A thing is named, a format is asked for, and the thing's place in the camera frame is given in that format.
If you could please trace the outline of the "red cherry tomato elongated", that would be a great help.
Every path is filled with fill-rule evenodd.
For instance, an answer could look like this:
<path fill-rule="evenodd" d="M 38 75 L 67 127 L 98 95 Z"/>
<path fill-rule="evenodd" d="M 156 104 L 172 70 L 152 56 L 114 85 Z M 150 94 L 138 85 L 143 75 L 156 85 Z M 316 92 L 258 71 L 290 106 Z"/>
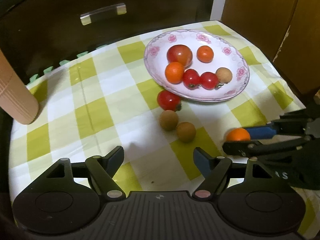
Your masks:
<path fill-rule="evenodd" d="M 194 69 L 188 69 L 183 74 L 183 84 L 188 89 L 196 89 L 200 85 L 200 76 Z"/>

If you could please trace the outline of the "orange mandarin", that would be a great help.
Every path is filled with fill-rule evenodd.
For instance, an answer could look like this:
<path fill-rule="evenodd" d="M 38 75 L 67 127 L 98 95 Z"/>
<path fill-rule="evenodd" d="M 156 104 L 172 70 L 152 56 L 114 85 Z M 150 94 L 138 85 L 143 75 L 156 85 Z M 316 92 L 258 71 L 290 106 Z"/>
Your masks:
<path fill-rule="evenodd" d="M 251 136 L 244 128 L 235 128 L 226 135 L 226 141 L 250 141 Z"/>
<path fill-rule="evenodd" d="M 200 46 L 196 53 L 197 59 L 203 63 L 210 63 L 214 58 L 214 52 L 209 46 Z"/>
<path fill-rule="evenodd" d="M 165 68 L 165 77 L 169 83 L 179 84 L 182 82 L 184 66 L 179 62 L 171 62 Z"/>

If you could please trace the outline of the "white floral porcelain plate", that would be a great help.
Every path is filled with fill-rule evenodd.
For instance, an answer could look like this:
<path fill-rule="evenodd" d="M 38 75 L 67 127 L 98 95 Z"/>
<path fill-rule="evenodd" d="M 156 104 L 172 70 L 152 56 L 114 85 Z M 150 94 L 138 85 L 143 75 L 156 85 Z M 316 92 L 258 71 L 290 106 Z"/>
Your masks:
<path fill-rule="evenodd" d="M 169 64 L 168 50 L 174 45 L 185 45 L 193 54 L 189 68 L 199 74 L 216 72 L 220 67 L 229 69 L 232 80 L 216 89 L 205 88 L 188 89 L 183 83 L 172 84 L 165 77 L 165 68 Z M 196 57 L 200 46 L 209 46 L 214 52 L 210 63 L 202 63 Z M 183 98 L 200 102 L 219 102 L 229 100 L 239 95 L 248 85 L 250 78 L 249 66 L 231 43 L 220 36 L 193 29 L 178 29 L 167 31 L 154 37 L 144 51 L 144 64 L 146 70 L 154 81 L 164 89 Z"/>

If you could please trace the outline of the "pink ribbed cylindrical container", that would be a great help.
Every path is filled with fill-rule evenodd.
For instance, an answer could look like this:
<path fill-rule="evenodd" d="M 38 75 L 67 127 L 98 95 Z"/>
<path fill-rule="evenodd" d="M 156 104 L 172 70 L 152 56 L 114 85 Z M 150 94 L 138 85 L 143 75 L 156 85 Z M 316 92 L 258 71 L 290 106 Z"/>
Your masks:
<path fill-rule="evenodd" d="M 31 124 L 38 115 L 39 103 L 24 85 L 1 51 L 1 108 L 20 124 Z"/>

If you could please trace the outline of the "brown wooden door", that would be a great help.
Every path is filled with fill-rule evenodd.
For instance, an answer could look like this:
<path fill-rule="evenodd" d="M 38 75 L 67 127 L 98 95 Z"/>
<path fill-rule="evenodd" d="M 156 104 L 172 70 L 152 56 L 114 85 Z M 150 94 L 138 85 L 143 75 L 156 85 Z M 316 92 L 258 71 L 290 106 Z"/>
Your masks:
<path fill-rule="evenodd" d="M 221 21 L 255 44 L 299 96 L 319 90 L 319 0 L 226 0 Z"/>

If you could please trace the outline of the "green foam mat edge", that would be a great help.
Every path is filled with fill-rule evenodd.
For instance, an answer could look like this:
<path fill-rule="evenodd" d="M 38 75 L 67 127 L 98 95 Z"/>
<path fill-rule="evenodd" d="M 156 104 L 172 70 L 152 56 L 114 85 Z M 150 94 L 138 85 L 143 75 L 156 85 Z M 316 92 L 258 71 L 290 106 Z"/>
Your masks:
<path fill-rule="evenodd" d="M 30 83 L 33 83 L 36 79 L 38 79 L 39 77 L 42 77 L 42 76 L 44 76 L 45 74 L 48 74 L 48 73 L 50 73 L 51 71 L 53 71 L 53 70 L 55 70 L 56 68 L 58 68 L 58 67 L 60 67 L 60 66 L 63 66 L 64 64 L 67 64 L 67 63 L 69 63 L 69 62 L 71 62 L 71 61 L 73 61 L 73 60 L 75 60 L 75 59 L 78 59 L 78 58 L 80 58 L 80 57 L 82 57 L 82 56 L 85 56 L 85 55 L 87 55 L 88 53 L 91 53 L 93 50 L 87 50 L 87 51 L 83 51 L 83 52 L 81 52 L 81 53 L 78 53 L 77 55 L 76 55 L 76 57 L 73 57 L 71 60 L 68 60 L 68 59 L 64 59 L 64 60 L 61 60 L 60 62 L 59 62 L 59 64 L 58 65 L 53 65 L 53 66 L 49 66 L 49 67 L 47 67 L 47 68 L 45 68 L 45 69 L 43 69 L 43 70 L 40 70 L 38 73 L 36 73 L 36 74 L 34 74 L 34 75 L 32 75 L 30 78 L 29 78 L 29 81 L 28 81 L 28 85 L 30 84 Z"/>

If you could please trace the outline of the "green white checkered tablecloth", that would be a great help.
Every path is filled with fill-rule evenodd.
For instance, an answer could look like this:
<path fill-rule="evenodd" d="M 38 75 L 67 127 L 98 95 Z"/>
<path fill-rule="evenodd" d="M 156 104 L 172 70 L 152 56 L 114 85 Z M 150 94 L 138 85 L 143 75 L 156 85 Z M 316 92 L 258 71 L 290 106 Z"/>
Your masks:
<path fill-rule="evenodd" d="M 188 143 L 176 129 L 161 128 L 157 95 L 166 89 L 144 64 L 148 43 L 178 29 L 224 38 L 250 71 L 246 88 L 229 100 L 178 95 L 178 124 L 196 129 Z M 9 152 L 10 206 L 28 239 L 313 239 L 319 233 L 319 189 L 292 187 L 258 157 L 222 149 L 231 130 L 263 126 L 304 106 L 259 49 L 220 22 L 116 42 L 28 89 L 42 111 L 31 125 L 13 123 Z M 113 180 L 126 198 L 105 201 L 90 187 L 85 160 L 116 146 L 124 161 Z M 228 186 L 209 201 L 192 197 L 204 181 L 193 161 L 196 147 L 232 161 Z"/>

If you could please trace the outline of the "brown longan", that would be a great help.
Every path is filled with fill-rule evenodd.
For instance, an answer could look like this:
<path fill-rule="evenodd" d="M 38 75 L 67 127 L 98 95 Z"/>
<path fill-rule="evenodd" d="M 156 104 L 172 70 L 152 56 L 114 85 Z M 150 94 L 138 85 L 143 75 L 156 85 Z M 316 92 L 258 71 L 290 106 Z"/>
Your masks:
<path fill-rule="evenodd" d="M 225 67 L 218 68 L 215 74 L 220 83 L 229 83 L 233 78 L 232 72 Z"/>
<path fill-rule="evenodd" d="M 163 111 L 159 116 L 159 124 L 165 131 L 172 131 L 178 124 L 178 114 L 172 110 Z"/>
<path fill-rule="evenodd" d="M 182 122 L 176 127 L 176 134 L 178 139 L 182 142 L 191 142 L 195 138 L 196 129 L 195 126 L 190 122 Z"/>

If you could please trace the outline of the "red cherry tomato with stem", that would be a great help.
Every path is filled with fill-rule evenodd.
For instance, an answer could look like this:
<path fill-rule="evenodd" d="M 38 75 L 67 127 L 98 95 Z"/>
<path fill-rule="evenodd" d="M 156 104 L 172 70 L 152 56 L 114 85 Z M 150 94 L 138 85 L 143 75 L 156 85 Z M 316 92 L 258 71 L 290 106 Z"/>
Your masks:
<path fill-rule="evenodd" d="M 200 76 L 200 84 L 206 90 L 219 89 L 223 86 L 217 75 L 212 72 L 204 72 Z"/>

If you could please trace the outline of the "large red tomato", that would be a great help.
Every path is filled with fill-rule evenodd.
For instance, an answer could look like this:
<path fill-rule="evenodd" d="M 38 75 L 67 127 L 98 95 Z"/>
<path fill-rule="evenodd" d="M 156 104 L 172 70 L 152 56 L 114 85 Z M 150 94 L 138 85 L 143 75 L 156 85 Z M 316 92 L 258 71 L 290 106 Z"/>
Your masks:
<path fill-rule="evenodd" d="M 178 62 L 185 68 L 189 67 L 193 60 L 191 49 L 185 45 L 174 45 L 167 51 L 167 59 L 169 63 Z"/>

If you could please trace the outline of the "dark wooden drawer cabinet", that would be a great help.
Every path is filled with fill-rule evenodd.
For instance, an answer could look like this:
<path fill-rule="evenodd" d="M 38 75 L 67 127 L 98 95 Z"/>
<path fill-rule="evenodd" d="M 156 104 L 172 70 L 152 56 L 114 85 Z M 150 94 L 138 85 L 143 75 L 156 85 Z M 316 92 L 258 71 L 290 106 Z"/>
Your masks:
<path fill-rule="evenodd" d="M 1 0 L 1 51 L 24 83 L 85 51 L 207 21 L 213 0 Z"/>

